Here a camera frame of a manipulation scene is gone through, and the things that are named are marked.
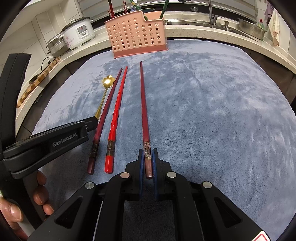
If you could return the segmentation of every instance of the cutting board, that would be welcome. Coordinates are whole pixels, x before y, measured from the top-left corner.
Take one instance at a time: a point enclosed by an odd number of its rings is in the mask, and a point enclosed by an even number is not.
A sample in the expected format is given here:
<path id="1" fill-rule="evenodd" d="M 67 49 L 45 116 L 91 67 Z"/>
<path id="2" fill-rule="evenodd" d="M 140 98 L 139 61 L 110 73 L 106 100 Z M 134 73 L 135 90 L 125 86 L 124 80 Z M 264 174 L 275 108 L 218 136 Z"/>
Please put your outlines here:
<path id="1" fill-rule="evenodd" d="M 19 101 L 17 102 L 17 108 L 21 106 L 21 104 L 25 101 L 28 95 L 45 79 L 48 73 L 52 70 L 52 68 L 60 61 L 61 57 L 57 57 L 54 61 L 52 61 L 44 71 L 37 77 L 37 79 L 30 84 L 30 86 L 25 90 Z"/>

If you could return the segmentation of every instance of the red chopstick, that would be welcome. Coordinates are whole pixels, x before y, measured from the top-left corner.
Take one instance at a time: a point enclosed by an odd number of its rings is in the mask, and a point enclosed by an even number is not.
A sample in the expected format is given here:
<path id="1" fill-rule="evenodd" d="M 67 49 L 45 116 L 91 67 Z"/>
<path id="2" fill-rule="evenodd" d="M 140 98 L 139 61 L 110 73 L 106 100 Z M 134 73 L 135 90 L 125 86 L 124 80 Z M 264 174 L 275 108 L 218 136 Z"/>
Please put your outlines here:
<path id="1" fill-rule="evenodd" d="M 108 10 L 108 13 L 109 13 L 110 18 L 113 18 L 112 15 L 111 15 L 111 13 L 110 13 L 110 10 Z"/>
<path id="2" fill-rule="evenodd" d="M 126 1 L 125 1 L 125 0 L 123 1 L 123 6 L 124 6 L 124 12 L 125 12 L 125 13 L 128 13 L 128 11 L 127 11 L 127 9 L 126 9 Z"/>
<path id="3" fill-rule="evenodd" d="M 113 6 L 112 6 L 111 0 L 108 0 L 108 3 L 109 3 L 109 8 L 110 8 L 111 16 L 112 16 L 112 18 L 114 18 L 115 15 L 114 15 L 114 12 L 113 12 Z"/>
<path id="4" fill-rule="evenodd" d="M 115 153 L 115 140 L 116 140 L 116 129 L 117 129 L 117 119 L 119 116 L 119 109 L 122 100 L 122 93 L 124 83 L 126 81 L 126 73 L 128 71 L 128 67 L 124 70 L 122 81 L 120 84 L 120 88 L 118 91 L 118 96 L 115 103 L 115 109 L 113 112 L 113 118 L 111 121 L 111 129 L 108 137 L 108 146 L 107 146 L 107 153 L 106 153 L 106 160 L 105 160 L 105 172 L 112 173 L 113 172 L 113 162 L 114 162 L 114 153 Z"/>
<path id="5" fill-rule="evenodd" d="M 142 101 L 142 126 L 143 126 L 145 173 L 146 173 L 146 178 L 151 179 L 153 177 L 153 173 L 152 173 L 151 148 L 150 148 L 148 115 L 147 115 L 147 105 L 146 105 L 144 73 L 143 73 L 142 61 L 140 62 L 140 71 L 141 71 L 141 101 Z"/>
<path id="6" fill-rule="evenodd" d="M 96 155 L 97 155 L 97 152 L 98 152 L 98 147 L 99 147 L 99 143 L 100 143 L 100 138 L 101 138 L 101 134 L 102 134 L 102 130 L 103 130 L 103 126 L 104 126 L 104 123 L 105 123 L 105 119 L 106 119 L 106 116 L 107 116 L 107 113 L 108 113 L 108 110 L 109 110 L 109 107 L 110 107 L 110 103 L 111 103 L 111 100 L 112 100 L 112 97 L 113 97 L 113 94 L 114 94 L 114 91 L 115 91 L 115 87 L 117 85 L 117 82 L 119 80 L 119 77 L 121 75 L 121 72 L 122 72 L 122 69 L 119 70 L 119 73 L 113 83 L 113 87 L 108 95 L 108 98 L 106 100 L 106 104 L 104 106 L 104 109 L 103 109 L 103 112 L 102 112 L 102 115 L 101 115 L 101 118 L 100 118 L 100 122 L 98 123 L 98 127 L 96 128 L 96 134 L 94 136 L 94 141 L 93 141 L 93 145 L 92 145 L 92 148 L 91 148 L 91 154 L 90 154 L 90 157 L 89 157 L 89 164 L 88 164 L 88 167 L 87 167 L 87 173 L 90 174 L 90 175 L 93 175 L 94 173 L 94 165 L 96 163 Z"/>

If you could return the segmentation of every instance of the stainless steel sink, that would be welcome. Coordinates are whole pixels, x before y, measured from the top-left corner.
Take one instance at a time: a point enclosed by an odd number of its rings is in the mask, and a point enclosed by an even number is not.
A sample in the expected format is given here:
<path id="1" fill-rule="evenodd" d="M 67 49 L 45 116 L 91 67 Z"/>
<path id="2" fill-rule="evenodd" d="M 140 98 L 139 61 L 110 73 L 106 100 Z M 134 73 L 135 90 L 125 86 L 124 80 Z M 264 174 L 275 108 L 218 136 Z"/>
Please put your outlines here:
<path id="1" fill-rule="evenodd" d="M 236 34 L 239 34 L 241 36 L 247 37 L 249 39 L 255 40 L 255 39 L 251 38 L 250 36 L 246 35 L 245 33 L 241 32 L 241 31 L 239 31 L 237 29 L 234 29 L 234 28 L 231 28 L 231 27 L 225 27 L 225 26 L 219 25 L 219 24 L 212 25 L 209 22 L 204 22 L 204 21 L 168 19 L 168 20 L 165 21 L 165 23 L 167 25 L 172 25 L 172 24 L 174 24 L 174 25 L 195 25 L 195 26 L 204 26 L 204 27 L 208 27 L 208 28 L 216 28 L 216 29 L 221 29 L 221 30 L 228 31 L 228 32 L 231 32 L 231 33 L 236 33 Z"/>

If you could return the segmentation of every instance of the gray fleece blanket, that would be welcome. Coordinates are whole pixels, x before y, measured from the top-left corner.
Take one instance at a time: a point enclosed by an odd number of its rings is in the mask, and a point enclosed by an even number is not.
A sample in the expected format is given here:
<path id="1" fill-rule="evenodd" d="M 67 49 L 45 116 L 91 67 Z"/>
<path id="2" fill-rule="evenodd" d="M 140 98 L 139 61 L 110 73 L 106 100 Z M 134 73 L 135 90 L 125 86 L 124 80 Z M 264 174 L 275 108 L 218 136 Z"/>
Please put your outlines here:
<path id="1" fill-rule="evenodd" d="M 103 77 L 128 66 L 118 118 L 114 173 L 104 173 L 115 90 L 94 175 L 86 173 L 89 141 L 42 168 L 57 208 L 85 182 L 124 171 L 142 148 L 140 61 L 151 147 L 189 181 L 210 181 L 276 240 L 296 210 L 296 117 L 276 84 L 244 51 L 200 40 L 168 41 L 169 51 L 89 59 L 54 94 L 34 134 L 95 114 Z M 123 240 L 174 240 L 170 202 L 153 202 L 145 181 L 141 202 L 125 207 Z"/>

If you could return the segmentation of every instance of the perforated plastic basket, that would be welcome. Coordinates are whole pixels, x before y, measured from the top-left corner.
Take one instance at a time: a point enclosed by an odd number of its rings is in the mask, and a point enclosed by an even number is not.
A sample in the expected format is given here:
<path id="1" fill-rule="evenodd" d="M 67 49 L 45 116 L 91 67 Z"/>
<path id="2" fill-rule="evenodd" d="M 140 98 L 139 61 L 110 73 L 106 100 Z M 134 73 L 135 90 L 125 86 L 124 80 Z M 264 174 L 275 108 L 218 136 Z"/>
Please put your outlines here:
<path id="1" fill-rule="evenodd" d="M 168 50 L 161 11 L 130 12 L 105 22 L 114 58 Z"/>

